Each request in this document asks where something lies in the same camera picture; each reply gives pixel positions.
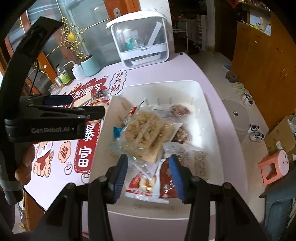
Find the person left hand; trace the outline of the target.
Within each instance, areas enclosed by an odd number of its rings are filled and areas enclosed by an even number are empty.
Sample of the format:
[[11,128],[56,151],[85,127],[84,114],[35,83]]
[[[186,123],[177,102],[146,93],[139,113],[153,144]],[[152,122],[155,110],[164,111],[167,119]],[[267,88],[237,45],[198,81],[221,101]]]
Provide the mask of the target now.
[[35,158],[34,143],[22,146],[21,162],[15,171],[15,178],[23,186],[27,185],[31,180],[32,165]]

